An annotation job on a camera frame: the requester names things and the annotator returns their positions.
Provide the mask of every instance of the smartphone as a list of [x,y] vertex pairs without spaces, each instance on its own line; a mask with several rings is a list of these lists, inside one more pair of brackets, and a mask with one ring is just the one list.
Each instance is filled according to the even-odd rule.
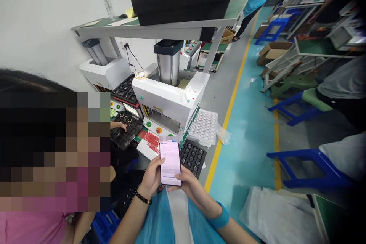
[[182,172],[179,160],[179,144],[169,140],[160,142],[160,158],[165,158],[165,162],[160,166],[161,184],[182,186],[182,181],[175,178],[176,174]]

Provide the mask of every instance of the hair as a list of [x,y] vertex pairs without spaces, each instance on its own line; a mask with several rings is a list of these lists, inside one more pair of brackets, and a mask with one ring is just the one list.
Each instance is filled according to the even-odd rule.
[[23,71],[0,69],[0,92],[74,92],[54,81]]

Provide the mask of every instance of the power cord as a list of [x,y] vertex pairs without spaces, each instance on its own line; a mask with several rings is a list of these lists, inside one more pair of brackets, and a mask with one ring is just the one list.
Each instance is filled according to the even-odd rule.
[[142,70],[144,70],[144,68],[140,65],[140,63],[138,62],[138,60],[137,60],[137,58],[136,58],[136,56],[133,54],[133,52],[131,51],[131,49],[130,49],[130,45],[128,44],[128,43],[126,43],[126,44],[124,44],[123,45],[124,47],[125,47],[125,49],[126,49],[126,51],[127,51],[127,48],[130,50],[130,52],[131,52],[131,54],[134,56],[134,58],[136,59],[136,61],[137,61],[137,63],[139,64],[139,66],[142,68]]
[[126,49],[126,52],[127,52],[127,57],[128,57],[128,64],[129,64],[129,66],[130,67],[133,67],[134,69],[135,69],[135,71],[133,72],[133,73],[135,73],[136,72],[136,67],[134,66],[134,65],[131,65],[130,64],[130,57],[128,56],[128,51],[127,51],[127,49]]

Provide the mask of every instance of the power outlet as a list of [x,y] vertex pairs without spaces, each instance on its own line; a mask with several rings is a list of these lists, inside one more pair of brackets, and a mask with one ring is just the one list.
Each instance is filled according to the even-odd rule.
[[125,45],[126,45],[126,39],[125,38],[121,38],[121,45],[122,45],[122,48],[125,49]]

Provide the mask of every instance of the yellow floor line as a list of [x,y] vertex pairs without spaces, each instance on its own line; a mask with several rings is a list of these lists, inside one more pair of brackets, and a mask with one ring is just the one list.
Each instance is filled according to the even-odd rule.
[[[247,45],[247,48],[246,48],[245,53],[244,53],[243,61],[241,62],[241,66],[240,66],[240,69],[239,69],[238,77],[236,78],[236,82],[235,82],[233,94],[232,94],[231,99],[230,99],[228,111],[226,112],[224,124],[222,125],[222,127],[224,129],[227,128],[228,123],[229,123],[229,118],[230,118],[230,115],[231,115],[231,110],[233,108],[233,104],[234,104],[236,92],[238,90],[238,86],[239,86],[241,74],[242,74],[243,67],[244,67],[244,64],[245,64],[245,59],[247,58],[247,54],[248,54],[250,42],[251,42],[252,37],[253,37],[254,28],[255,28],[255,24],[256,24],[257,19],[258,19],[258,15],[259,15],[259,13],[257,13],[257,15],[255,16],[254,24],[253,24],[253,27],[252,27],[252,31],[250,32],[250,37],[249,37],[249,40],[248,40],[248,45]],[[207,179],[206,179],[205,190],[208,193],[210,192],[210,188],[211,188],[211,184],[212,184],[212,179],[214,178],[214,174],[215,174],[215,170],[216,170],[216,165],[217,165],[218,157],[220,156],[221,147],[222,147],[222,143],[219,140],[218,143],[217,143],[217,146],[216,146],[215,154],[213,155],[213,159],[212,159],[211,167],[210,167],[210,170],[209,170],[209,174],[208,174]]]
[[[278,100],[277,98],[273,99],[273,105],[277,105]],[[273,126],[273,135],[274,135],[274,151],[277,153],[279,152],[279,126],[278,126],[278,112],[277,110],[273,111],[274,117],[274,126]],[[278,191],[282,189],[282,179],[281,179],[281,166],[278,159],[274,160],[274,187],[275,190]]]

